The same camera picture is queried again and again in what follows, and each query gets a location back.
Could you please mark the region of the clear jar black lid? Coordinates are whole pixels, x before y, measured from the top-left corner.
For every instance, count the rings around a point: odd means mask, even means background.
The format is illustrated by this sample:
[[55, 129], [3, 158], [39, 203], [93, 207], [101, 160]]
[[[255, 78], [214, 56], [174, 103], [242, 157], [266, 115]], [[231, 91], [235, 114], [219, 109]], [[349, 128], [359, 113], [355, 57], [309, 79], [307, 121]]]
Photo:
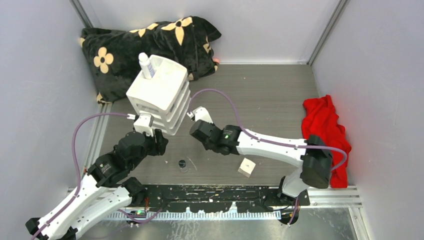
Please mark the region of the clear jar black lid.
[[180, 171], [181, 171], [182, 173], [187, 173], [187, 172], [188, 172], [188, 170], [189, 170], [189, 168], [188, 168], [188, 166], [187, 166], [187, 162], [186, 162], [184, 159], [181, 159], [181, 160], [178, 162], [178, 166], [179, 166], [179, 169], [180, 169]]

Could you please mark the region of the white plastic bottle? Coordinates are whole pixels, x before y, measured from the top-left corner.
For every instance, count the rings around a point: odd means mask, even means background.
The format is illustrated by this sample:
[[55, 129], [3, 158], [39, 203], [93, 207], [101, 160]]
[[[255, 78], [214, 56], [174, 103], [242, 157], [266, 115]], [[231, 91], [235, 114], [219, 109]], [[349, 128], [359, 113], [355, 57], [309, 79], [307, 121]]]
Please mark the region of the white plastic bottle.
[[144, 77], [148, 80], [151, 80], [155, 75], [155, 69], [149, 56], [145, 52], [141, 52], [138, 55], [138, 60]]

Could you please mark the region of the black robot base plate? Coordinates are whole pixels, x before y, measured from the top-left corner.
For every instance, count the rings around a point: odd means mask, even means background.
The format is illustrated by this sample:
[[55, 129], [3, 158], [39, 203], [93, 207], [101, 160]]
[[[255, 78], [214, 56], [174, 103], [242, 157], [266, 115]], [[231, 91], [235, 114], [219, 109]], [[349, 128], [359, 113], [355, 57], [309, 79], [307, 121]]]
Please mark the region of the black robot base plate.
[[267, 185], [144, 185], [145, 190], [130, 207], [183, 213], [226, 213], [232, 205], [237, 213], [268, 213], [293, 207], [295, 200], [283, 196], [278, 186]]

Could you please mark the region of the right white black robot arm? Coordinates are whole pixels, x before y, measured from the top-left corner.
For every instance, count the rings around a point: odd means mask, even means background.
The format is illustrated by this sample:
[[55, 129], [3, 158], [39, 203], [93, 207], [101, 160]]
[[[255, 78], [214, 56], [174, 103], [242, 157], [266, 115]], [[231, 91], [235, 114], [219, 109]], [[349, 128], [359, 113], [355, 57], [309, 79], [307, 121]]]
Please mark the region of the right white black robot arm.
[[277, 198], [291, 205], [306, 189], [327, 189], [330, 185], [333, 155], [318, 136], [308, 139], [272, 137], [226, 125], [220, 129], [204, 120], [196, 121], [189, 134], [206, 150], [226, 155], [259, 156], [278, 160], [296, 167], [279, 184]]

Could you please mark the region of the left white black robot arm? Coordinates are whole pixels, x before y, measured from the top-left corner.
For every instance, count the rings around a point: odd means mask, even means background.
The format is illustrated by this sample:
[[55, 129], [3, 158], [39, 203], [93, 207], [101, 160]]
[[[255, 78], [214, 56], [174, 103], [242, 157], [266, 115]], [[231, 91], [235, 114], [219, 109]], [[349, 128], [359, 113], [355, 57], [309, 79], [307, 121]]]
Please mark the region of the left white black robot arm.
[[25, 227], [33, 240], [77, 240], [109, 214], [146, 203], [147, 190], [129, 177], [147, 156], [162, 156], [169, 141], [159, 129], [153, 135], [131, 131], [109, 153], [99, 156], [76, 187], [52, 211], [30, 218]]

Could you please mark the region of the white plastic drawer organizer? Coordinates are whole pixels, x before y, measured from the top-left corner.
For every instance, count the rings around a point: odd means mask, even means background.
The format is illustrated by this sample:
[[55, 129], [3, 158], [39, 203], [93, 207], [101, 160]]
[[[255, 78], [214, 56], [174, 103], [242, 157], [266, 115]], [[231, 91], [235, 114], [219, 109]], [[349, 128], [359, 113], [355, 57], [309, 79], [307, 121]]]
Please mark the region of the white plastic drawer organizer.
[[174, 136], [188, 110], [191, 99], [188, 70], [168, 58], [150, 55], [155, 70], [152, 79], [146, 79], [142, 69], [126, 92], [135, 112], [154, 117], [152, 128]]

